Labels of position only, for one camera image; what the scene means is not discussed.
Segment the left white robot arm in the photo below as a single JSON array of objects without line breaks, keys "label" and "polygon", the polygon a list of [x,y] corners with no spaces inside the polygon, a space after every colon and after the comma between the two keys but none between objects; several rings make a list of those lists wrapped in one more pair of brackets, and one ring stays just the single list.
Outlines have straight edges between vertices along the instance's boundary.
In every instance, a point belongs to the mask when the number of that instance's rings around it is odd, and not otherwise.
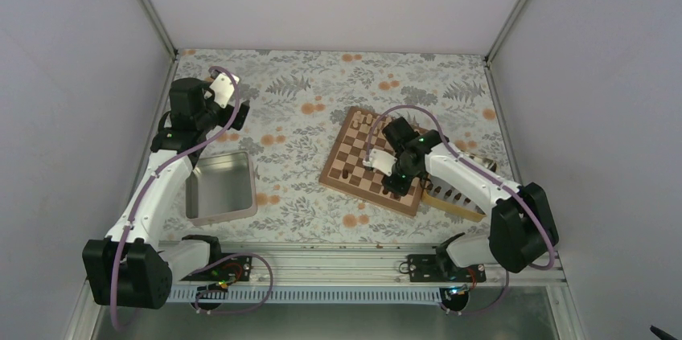
[{"label": "left white robot arm", "polygon": [[144,178],[128,206],[104,238],[84,246],[82,259],[98,305],[158,309],[173,284],[193,272],[211,280],[223,271],[215,237],[188,236],[167,250],[159,243],[173,198],[209,143],[207,135],[214,129],[241,129],[249,104],[240,98],[240,78],[222,70],[212,81],[173,81],[169,101]]}]

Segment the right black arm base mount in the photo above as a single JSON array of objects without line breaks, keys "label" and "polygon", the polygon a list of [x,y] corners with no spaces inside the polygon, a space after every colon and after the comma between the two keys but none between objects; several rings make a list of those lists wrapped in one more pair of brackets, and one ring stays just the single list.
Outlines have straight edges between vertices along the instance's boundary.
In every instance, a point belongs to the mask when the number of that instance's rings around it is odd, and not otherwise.
[{"label": "right black arm base mount", "polygon": [[462,311],[468,305],[470,291],[479,282],[487,280],[485,267],[482,264],[459,268],[447,255],[411,254],[398,264],[398,272],[409,276],[416,283],[450,283],[439,289],[441,304],[444,310]]}]

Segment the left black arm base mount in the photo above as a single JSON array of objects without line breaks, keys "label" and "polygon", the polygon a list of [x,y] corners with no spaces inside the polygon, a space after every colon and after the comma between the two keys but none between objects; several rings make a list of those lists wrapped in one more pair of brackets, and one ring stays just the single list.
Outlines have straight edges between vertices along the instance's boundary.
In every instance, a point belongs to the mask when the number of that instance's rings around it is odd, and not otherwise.
[{"label": "left black arm base mount", "polygon": [[224,295],[232,285],[249,281],[252,266],[251,256],[238,256],[208,270],[188,275],[182,281],[199,283],[197,294],[212,291],[212,293],[206,293],[200,300],[215,300],[218,296]]}]

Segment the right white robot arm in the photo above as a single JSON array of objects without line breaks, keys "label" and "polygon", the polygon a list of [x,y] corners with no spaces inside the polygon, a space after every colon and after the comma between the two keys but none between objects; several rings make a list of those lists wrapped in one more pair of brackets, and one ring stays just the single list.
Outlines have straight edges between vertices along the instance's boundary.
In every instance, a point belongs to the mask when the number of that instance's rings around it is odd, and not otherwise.
[{"label": "right white robot arm", "polygon": [[498,176],[459,151],[439,128],[419,134],[400,117],[382,134],[392,152],[368,147],[364,165],[383,174],[389,192],[406,195],[415,178],[444,182],[481,209],[489,225],[486,236],[460,233],[437,247],[435,268],[444,281],[456,281],[466,268],[479,264],[498,264],[518,273],[536,268],[540,256],[554,254],[558,231],[540,185]]}]

